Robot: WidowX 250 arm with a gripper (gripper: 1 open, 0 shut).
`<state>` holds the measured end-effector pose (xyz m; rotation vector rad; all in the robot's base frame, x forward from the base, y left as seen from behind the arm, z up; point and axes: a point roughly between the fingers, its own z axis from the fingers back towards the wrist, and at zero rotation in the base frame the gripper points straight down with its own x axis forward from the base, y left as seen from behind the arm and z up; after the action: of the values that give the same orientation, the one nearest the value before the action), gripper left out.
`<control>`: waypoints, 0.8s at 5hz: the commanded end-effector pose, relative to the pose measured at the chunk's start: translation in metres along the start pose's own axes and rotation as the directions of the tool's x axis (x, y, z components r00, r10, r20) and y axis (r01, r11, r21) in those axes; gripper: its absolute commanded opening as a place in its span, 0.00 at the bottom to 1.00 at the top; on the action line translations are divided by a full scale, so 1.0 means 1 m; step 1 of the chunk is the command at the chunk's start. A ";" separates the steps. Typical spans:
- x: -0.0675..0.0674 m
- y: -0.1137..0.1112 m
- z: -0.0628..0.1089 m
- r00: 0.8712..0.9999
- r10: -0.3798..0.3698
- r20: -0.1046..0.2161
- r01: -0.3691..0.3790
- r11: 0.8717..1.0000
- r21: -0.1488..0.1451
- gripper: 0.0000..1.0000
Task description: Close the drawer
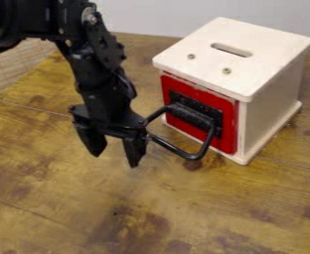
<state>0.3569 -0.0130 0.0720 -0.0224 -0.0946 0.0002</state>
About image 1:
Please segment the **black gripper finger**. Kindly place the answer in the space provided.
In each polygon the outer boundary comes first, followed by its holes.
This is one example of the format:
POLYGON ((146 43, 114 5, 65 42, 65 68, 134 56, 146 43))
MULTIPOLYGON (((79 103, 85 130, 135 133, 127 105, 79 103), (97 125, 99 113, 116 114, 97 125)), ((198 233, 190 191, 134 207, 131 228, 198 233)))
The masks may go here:
POLYGON ((147 141, 142 137, 126 138, 123 140, 123 148, 131 168, 135 168, 139 165, 139 162, 146 155, 147 151, 147 141))
POLYGON ((87 124, 76 122, 75 127, 87 150, 97 157, 107 147, 105 137, 87 124))

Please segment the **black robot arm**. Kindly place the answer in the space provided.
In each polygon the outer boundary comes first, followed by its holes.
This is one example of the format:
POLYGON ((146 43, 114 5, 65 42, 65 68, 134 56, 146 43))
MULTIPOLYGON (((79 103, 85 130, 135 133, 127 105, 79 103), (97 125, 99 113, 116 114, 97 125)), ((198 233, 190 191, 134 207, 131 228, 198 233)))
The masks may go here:
POLYGON ((123 142, 128 164, 146 155, 144 118, 131 109, 136 90, 122 62, 124 47, 89 0, 0 0, 0 54, 31 38, 48 40, 68 61, 83 103, 69 108, 77 135, 93 156, 105 138, 123 142))

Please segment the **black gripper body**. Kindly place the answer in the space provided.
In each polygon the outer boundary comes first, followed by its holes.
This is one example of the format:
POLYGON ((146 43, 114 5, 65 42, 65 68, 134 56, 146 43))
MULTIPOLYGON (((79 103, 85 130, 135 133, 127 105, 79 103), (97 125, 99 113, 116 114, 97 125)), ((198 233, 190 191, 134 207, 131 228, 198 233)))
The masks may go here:
POLYGON ((142 137, 147 141, 144 118, 131 109, 136 90, 122 67, 124 46, 107 31, 99 14, 83 18, 83 39, 71 53, 84 102, 71 109, 75 123, 89 125, 103 136, 123 140, 142 137))

